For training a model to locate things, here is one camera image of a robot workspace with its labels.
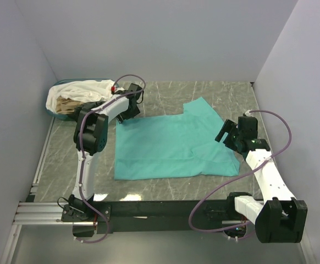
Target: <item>teal cloth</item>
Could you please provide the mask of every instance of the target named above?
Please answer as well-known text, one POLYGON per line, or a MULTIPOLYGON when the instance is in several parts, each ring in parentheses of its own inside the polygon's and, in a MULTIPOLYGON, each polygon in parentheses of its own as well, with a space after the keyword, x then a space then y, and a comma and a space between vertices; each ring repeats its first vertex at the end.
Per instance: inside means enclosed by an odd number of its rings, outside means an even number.
POLYGON ((117 123, 115 180, 238 175, 233 151, 214 140, 221 117, 202 97, 183 109, 183 114, 117 123))

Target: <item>metal frame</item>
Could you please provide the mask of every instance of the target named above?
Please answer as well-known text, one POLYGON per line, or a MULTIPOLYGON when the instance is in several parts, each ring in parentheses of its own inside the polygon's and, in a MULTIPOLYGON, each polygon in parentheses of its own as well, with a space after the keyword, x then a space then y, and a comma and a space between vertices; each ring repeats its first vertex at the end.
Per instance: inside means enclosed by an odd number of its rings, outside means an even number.
POLYGON ((50 142, 50 139, 51 139, 50 136, 51 136, 51 130, 52 130, 52 126, 54 124, 54 121, 55 121, 55 117, 51 118, 50 126, 49 126, 49 129, 48 129, 48 133, 46 135, 44 146, 43 146, 43 149, 42 149, 42 152, 41 152, 41 155, 40 155, 40 159, 39 159, 39 162, 38 162, 37 170, 36 170, 35 175, 34 175, 33 184, 37 184, 38 185, 38 183, 40 181, 41 171, 42 171, 42 169, 44 167, 44 163, 45 163, 45 159, 46 159, 47 146, 49 145, 49 142, 50 142))

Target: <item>white wall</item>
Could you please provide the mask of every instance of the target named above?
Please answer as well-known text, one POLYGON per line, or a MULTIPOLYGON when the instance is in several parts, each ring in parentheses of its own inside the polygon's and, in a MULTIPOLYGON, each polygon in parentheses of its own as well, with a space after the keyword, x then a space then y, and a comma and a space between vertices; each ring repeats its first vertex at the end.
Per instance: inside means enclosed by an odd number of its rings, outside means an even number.
POLYGON ((0 257, 30 190, 50 121, 43 102, 55 81, 14 1, 0 0, 0 257))
MULTIPOLYGON (((277 158, 297 198, 308 205, 307 232, 320 263, 320 0, 300 0, 255 83, 259 106, 280 113, 293 143, 277 158)), ((275 150, 287 139, 283 125, 264 117, 275 150)))
POLYGON ((255 81, 297 0, 16 0, 58 79, 255 81))

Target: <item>white cloth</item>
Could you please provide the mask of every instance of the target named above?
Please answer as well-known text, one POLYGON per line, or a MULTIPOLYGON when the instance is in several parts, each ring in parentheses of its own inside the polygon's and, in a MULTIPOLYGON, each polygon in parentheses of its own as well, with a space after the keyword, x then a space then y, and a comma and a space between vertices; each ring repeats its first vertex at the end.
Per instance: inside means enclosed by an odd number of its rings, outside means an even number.
POLYGON ((111 87, 113 84, 112 80, 86 80, 52 86, 46 100, 46 109, 56 114, 56 101, 60 96, 83 103, 107 101, 112 97, 111 87))

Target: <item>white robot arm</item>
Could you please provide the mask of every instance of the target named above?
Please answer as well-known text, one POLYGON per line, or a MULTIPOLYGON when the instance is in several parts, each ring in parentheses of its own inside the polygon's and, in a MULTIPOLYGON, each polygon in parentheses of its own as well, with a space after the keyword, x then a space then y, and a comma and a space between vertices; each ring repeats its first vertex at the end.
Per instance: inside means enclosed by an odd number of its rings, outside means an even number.
POLYGON ((236 193, 235 211, 255 225, 256 234, 263 243, 300 241, 307 205, 297 200, 287 188, 271 159, 272 153, 267 141, 257 138, 258 120, 244 115, 238 118, 236 124, 227 119, 215 140, 220 142, 224 133, 228 135, 223 143, 241 154, 255 171, 263 195, 263 203, 260 203, 249 194, 236 193))

